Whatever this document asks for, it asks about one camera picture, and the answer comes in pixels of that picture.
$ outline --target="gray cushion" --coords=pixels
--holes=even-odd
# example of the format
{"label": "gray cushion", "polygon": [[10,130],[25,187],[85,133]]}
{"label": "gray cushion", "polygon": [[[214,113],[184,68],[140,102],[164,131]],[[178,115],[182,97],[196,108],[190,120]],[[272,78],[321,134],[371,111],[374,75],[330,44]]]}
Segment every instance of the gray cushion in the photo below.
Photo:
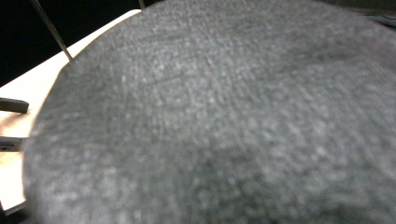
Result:
{"label": "gray cushion", "polygon": [[396,34],[305,0],[170,0],[62,71],[40,223],[394,223]]}

